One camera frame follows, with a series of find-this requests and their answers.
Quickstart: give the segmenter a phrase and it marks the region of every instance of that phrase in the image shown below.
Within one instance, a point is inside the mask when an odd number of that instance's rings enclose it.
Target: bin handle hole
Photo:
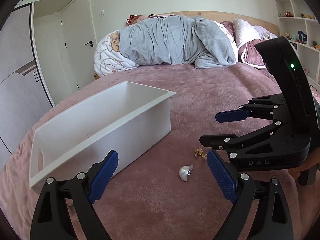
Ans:
[[[38,150],[38,170],[43,170],[43,154],[40,149]]]

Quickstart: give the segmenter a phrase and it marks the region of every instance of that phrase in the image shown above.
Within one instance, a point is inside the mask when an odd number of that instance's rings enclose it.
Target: door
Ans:
[[[33,57],[30,9],[12,12],[0,31],[0,137],[11,153],[51,108]]]
[[[21,70],[0,84],[0,134],[11,153],[51,108],[34,62]]]
[[[61,15],[68,57],[77,85],[81,89],[94,81],[93,57],[95,44],[93,42],[93,27],[88,1],[73,1]]]
[[[0,31],[0,83],[33,59],[30,6],[13,11]]]

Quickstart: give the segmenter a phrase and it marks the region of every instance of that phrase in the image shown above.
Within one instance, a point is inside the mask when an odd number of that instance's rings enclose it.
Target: gray blanket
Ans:
[[[236,56],[218,25],[201,17],[149,18],[119,32],[120,53],[139,65],[231,66]]]

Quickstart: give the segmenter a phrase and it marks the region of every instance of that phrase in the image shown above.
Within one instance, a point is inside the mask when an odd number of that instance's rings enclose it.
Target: white plastic box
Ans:
[[[170,132],[169,98],[175,94],[123,82],[57,115],[35,132],[30,188],[40,193],[48,177],[67,180],[87,172],[110,150],[119,154],[116,175]]]

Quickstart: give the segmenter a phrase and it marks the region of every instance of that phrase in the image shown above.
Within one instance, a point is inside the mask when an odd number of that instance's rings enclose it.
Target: blue gripper pad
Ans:
[[[247,117],[249,117],[249,112],[246,112],[243,109],[220,112],[216,114],[216,120],[219,123],[242,121],[247,119]]]
[[[102,194],[104,193],[110,179],[118,167],[118,163],[118,153],[113,151],[111,156],[104,163],[91,182],[90,193],[88,195],[88,201],[90,204],[93,204],[96,200],[99,200],[102,197]]]
[[[238,200],[236,193],[237,183],[233,180],[220,158],[212,150],[208,152],[207,161],[225,199],[235,204]]]

